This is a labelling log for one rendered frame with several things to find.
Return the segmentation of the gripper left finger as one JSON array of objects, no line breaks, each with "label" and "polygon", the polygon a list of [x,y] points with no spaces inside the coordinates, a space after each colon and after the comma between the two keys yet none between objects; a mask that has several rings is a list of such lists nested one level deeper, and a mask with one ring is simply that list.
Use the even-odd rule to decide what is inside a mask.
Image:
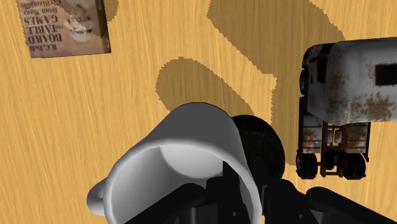
[{"label": "gripper left finger", "polygon": [[183,184],[124,224],[251,224],[239,175],[223,162],[221,176],[206,187]]}]

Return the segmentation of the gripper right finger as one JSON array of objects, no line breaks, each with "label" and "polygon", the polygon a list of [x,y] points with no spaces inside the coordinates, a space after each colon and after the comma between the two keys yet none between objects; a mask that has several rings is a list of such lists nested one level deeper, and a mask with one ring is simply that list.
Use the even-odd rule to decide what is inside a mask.
[{"label": "gripper right finger", "polygon": [[290,181],[267,174],[256,174],[254,180],[264,224],[397,224],[324,187],[301,193]]}]

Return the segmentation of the white mug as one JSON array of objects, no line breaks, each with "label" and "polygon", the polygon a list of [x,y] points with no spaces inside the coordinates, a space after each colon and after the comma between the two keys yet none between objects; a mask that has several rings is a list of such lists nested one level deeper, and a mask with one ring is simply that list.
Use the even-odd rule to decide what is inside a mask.
[{"label": "white mug", "polygon": [[87,206],[108,224],[124,224],[183,184],[205,186],[221,175],[223,163],[239,175],[251,224],[261,224],[260,196],[239,131],[225,111],[203,102],[173,109],[88,192]]}]

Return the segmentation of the black round object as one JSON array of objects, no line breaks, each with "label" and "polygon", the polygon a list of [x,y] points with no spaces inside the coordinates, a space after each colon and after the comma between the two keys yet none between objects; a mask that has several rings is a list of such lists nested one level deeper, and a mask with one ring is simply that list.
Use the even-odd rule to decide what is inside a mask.
[{"label": "black round object", "polygon": [[265,120],[253,115],[237,115],[232,120],[238,128],[246,158],[261,157],[270,175],[281,179],[285,170],[285,152],[275,130]]}]

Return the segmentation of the rusty white toy truck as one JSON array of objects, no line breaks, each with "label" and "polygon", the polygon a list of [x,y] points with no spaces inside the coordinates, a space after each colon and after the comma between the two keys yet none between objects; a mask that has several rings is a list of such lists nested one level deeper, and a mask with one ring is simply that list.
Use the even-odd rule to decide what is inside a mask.
[{"label": "rusty white toy truck", "polygon": [[397,37],[323,43],[300,73],[296,172],[366,176],[373,122],[397,122]]}]

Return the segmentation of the brown board games book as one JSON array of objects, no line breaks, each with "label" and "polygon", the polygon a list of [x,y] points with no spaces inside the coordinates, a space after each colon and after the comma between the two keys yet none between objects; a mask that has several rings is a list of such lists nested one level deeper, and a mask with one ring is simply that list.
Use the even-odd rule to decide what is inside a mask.
[{"label": "brown board games book", "polygon": [[16,0],[32,58],[111,53],[105,0]]}]

